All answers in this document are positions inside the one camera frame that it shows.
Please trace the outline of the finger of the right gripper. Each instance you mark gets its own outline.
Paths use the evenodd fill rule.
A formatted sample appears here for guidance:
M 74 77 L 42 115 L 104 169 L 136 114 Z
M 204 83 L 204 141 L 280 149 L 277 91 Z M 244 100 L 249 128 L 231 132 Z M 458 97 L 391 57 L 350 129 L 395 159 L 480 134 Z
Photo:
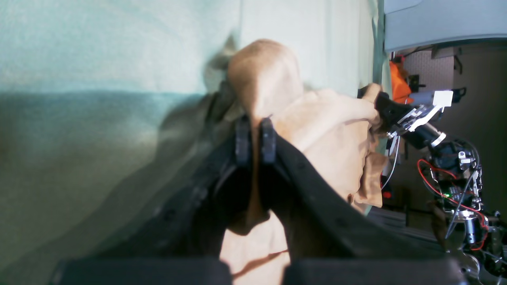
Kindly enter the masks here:
M 381 119 L 381 129 L 385 131 L 400 128 L 400 122 L 412 111 L 411 105 L 391 100 L 386 92 L 379 92 L 374 106 Z

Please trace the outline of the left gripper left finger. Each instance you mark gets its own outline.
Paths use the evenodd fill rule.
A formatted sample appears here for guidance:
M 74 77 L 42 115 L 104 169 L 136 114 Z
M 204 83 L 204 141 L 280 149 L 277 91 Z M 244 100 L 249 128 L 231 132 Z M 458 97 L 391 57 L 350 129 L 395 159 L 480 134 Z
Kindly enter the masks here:
M 61 263 L 53 285 L 231 285 L 219 260 L 223 235 L 248 207 L 252 141 L 248 117 L 183 188 L 141 226 L 79 260 Z

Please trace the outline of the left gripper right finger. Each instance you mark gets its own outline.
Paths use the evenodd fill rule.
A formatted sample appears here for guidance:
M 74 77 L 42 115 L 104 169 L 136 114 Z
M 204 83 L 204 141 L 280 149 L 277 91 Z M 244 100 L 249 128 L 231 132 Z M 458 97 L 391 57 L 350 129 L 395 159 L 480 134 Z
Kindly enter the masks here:
M 259 196 L 284 226 L 284 285 L 464 285 L 457 263 L 369 221 L 261 121 Z

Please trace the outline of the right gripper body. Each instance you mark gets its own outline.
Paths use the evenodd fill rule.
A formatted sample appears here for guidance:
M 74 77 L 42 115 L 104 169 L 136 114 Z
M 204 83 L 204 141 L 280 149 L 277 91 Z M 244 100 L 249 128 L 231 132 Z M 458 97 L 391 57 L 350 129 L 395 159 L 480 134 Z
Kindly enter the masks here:
M 440 105 L 420 105 L 392 124 L 390 136 L 399 136 L 414 148 L 435 148 L 446 138 L 446 133 L 436 129 L 431 119 L 442 110 Z

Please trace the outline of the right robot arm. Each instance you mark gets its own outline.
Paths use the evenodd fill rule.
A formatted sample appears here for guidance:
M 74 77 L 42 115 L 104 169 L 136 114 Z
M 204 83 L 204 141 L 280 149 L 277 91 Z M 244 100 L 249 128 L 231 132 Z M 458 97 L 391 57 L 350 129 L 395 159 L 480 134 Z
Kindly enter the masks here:
M 478 150 L 432 125 L 454 101 L 453 90 L 417 93 L 411 104 L 380 92 L 375 108 L 391 138 L 403 139 L 424 154 L 416 166 L 444 214 L 446 231 L 437 238 L 446 253 L 471 284 L 505 285 L 506 223 L 499 212 L 485 210 Z

